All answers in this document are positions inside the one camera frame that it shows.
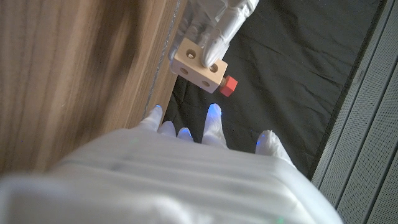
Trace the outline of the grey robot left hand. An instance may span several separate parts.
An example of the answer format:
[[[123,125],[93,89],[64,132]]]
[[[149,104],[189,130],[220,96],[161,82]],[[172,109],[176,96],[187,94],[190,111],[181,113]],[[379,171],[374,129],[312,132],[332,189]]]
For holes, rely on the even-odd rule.
[[[211,67],[224,57],[231,40],[258,3],[259,0],[188,1],[169,50],[169,60],[174,59],[186,38],[203,49],[201,63]]]

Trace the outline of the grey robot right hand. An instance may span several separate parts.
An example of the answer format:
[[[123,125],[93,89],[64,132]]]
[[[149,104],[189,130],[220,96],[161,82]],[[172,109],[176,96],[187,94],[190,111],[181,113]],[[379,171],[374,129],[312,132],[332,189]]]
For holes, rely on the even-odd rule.
[[[156,106],[42,174],[3,177],[1,222],[341,223],[274,132],[259,135],[254,153],[240,152],[226,145],[217,104],[200,143],[162,114]]]

